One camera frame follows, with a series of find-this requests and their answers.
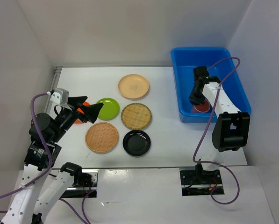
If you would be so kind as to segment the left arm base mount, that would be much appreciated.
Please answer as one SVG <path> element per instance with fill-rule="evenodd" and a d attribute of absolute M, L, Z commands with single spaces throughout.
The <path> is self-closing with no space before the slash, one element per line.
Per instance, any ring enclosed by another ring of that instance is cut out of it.
<path fill-rule="evenodd" d="M 88 198 L 97 197 L 98 169 L 83 169 L 78 183 L 68 187 L 61 198 L 84 198 L 90 193 Z"/>

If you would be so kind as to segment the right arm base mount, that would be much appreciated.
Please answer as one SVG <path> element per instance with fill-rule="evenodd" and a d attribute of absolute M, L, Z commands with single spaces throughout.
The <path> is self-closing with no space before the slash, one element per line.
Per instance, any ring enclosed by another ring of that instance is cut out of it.
<path fill-rule="evenodd" d="M 195 167 L 179 169 L 182 196 L 224 195 L 219 170 L 204 171 Z"/>

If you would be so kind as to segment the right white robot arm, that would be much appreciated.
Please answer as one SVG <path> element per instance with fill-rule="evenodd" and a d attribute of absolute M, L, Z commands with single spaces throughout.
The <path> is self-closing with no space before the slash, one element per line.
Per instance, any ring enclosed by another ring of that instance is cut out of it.
<path fill-rule="evenodd" d="M 237 108 L 226 94 L 222 86 L 226 78 L 220 80 L 217 76 L 211 76 L 205 66 L 194 68 L 193 77 L 194 86 L 189 101 L 193 105 L 200 105 L 208 100 L 212 106 L 205 131 L 193 154 L 193 161 L 196 162 L 194 177 L 197 182 L 206 183 L 221 165 L 220 155 L 223 152 L 238 151 L 246 146 L 250 115 L 248 112 L 242 112 Z M 202 145 L 214 114 L 217 116 L 217 121 L 211 139 L 217 152 L 212 151 L 207 159 L 197 160 L 197 152 Z"/>

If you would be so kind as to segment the beige plastic plate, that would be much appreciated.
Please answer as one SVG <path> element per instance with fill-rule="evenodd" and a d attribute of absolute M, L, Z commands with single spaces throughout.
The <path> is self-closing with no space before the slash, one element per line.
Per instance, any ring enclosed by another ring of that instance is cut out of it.
<path fill-rule="evenodd" d="M 122 96 L 129 99 L 142 98 L 149 91 L 149 81 L 139 74 L 128 74 L 118 83 L 118 90 Z"/>

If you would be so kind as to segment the pink plastic cup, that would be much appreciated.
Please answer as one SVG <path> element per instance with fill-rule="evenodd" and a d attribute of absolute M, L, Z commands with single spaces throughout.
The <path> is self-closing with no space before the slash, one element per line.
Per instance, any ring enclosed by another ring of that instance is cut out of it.
<path fill-rule="evenodd" d="M 207 99 L 205 99 L 204 103 L 199 105 L 193 105 L 191 109 L 191 113 L 207 113 L 211 111 L 211 104 Z"/>

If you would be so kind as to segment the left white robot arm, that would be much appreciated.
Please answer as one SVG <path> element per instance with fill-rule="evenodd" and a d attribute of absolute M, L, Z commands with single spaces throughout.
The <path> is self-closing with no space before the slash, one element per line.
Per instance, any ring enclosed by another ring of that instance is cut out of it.
<path fill-rule="evenodd" d="M 21 183 L 18 189 L 9 193 L 14 198 L 1 224 L 42 224 L 67 188 L 79 186 L 87 176 L 80 165 L 66 162 L 52 184 L 41 193 L 60 153 L 59 140 L 78 119 L 94 123 L 103 104 L 87 106 L 83 104 L 86 96 L 59 97 L 53 93 L 50 99 L 62 109 L 52 118 L 46 113 L 35 114 L 34 102 L 39 97 L 34 96 L 30 103 L 32 120 L 29 134 L 32 142 L 24 160 Z"/>

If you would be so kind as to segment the green-rimmed bamboo tray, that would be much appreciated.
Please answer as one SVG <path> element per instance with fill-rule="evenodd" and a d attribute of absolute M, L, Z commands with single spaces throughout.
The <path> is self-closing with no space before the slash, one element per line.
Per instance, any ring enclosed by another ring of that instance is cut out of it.
<path fill-rule="evenodd" d="M 125 106 L 121 112 L 121 121 L 129 129 L 145 129 L 152 120 L 152 113 L 148 106 L 142 103 L 132 103 Z"/>

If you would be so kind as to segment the brown woven bamboo tray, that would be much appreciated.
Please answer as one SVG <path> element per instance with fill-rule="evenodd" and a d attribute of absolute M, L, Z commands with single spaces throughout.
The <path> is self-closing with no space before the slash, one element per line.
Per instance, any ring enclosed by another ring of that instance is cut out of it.
<path fill-rule="evenodd" d="M 117 144 L 118 131 L 114 125 L 100 122 L 92 125 L 86 132 L 85 143 L 94 153 L 109 153 Z"/>

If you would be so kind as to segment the black round bowl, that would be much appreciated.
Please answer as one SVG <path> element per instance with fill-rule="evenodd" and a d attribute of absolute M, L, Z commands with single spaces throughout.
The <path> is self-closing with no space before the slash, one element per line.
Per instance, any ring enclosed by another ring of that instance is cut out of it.
<path fill-rule="evenodd" d="M 127 154 L 133 157 L 146 155 L 151 147 L 149 135 L 142 130 L 129 131 L 123 138 L 123 148 Z"/>

